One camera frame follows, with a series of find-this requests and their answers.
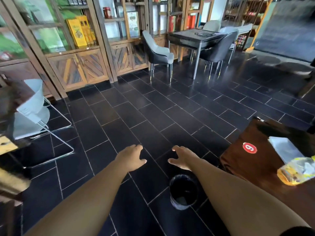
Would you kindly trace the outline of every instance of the black sleeve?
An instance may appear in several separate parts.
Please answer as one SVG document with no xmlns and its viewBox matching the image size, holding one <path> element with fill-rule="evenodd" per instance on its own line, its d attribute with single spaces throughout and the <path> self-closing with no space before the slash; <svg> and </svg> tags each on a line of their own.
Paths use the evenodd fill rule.
<svg viewBox="0 0 315 236">
<path fill-rule="evenodd" d="M 315 230 L 309 227 L 293 227 L 284 231 L 280 236 L 315 236 Z"/>
</svg>

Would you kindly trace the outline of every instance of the black chair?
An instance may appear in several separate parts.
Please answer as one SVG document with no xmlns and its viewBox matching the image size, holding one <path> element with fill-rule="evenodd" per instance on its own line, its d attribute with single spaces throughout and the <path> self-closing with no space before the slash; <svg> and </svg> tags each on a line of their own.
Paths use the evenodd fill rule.
<svg viewBox="0 0 315 236">
<path fill-rule="evenodd" d="M 211 62 L 210 64 L 210 73 L 209 73 L 209 79 L 212 71 L 212 66 L 214 62 L 217 62 L 217 69 L 219 68 L 220 65 L 220 71 L 219 75 L 221 73 L 221 68 L 222 68 L 222 62 L 229 51 L 231 44 L 234 42 L 236 39 L 236 36 L 238 35 L 237 32 L 232 32 L 230 34 L 227 34 L 225 37 L 223 37 L 214 47 L 212 47 L 209 50 L 203 50 L 200 52 L 200 58 L 204 59 L 206 61 L 206 66 L 207 62 Z"/>
<path fill-rule="evenodd" d="M 169 48 L 158 46 L 148 31 L 143 31 L 144 51 L 151 63 L 150 80 L 154 71 L 154 64 L 170 65 L 170 78 L 172 79 L 174 54 L 170 53 Z"/>
</svg>

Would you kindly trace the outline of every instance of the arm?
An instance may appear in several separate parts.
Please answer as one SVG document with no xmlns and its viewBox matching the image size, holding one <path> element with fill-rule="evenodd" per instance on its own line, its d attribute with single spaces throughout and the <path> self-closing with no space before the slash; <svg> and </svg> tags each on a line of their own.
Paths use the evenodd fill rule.
<svg viewBox="0 0 315 236">
<path fill-rule="evenodd" d="M 281 201 L 234 175 L 200 159 L 186 147 L 174 146 L 178 159 L 168 162 L 191 170 L 232 236 L 279 236 L 295 226 L 308 226 Z"/>
<path fill-rule="evenodd" d="M 77 189 L 25 236 L 94 236 L 102 228 L 118 188 L 129 171 L 144 165 L 141 145 L 126 147 L 104 170 Z"/>
</svg>

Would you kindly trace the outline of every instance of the black trash bin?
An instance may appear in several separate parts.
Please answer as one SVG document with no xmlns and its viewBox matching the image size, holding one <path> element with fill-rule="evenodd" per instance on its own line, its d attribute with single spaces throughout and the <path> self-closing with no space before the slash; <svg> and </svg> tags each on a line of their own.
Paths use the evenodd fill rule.
<svg viewBox="0 0 315 236">
<path fill-rule="evenodd" d="M 169 183 L 171 203 L 178 210 L 185 210 L 197 201 L 196 182 L 188 175 L 176 175 Z"/>
</svg>

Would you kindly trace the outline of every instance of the person's left hand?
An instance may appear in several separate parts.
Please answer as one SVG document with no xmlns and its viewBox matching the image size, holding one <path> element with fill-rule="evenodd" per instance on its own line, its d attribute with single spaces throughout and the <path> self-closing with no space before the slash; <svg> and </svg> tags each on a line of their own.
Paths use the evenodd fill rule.
<svg viewBox="0 0 315 236">
<path fill-rule="evenodd" d="M 115 161 L 120 162 L 127 171 L 133 171 L 141 166 L 143 166 L 147 160 L 140 160 L 140 152 L 143 149 L 141 145 L 132 145 L 126 147 L 124 150 L 120 151 L 115 158 Z"/>
</svg>

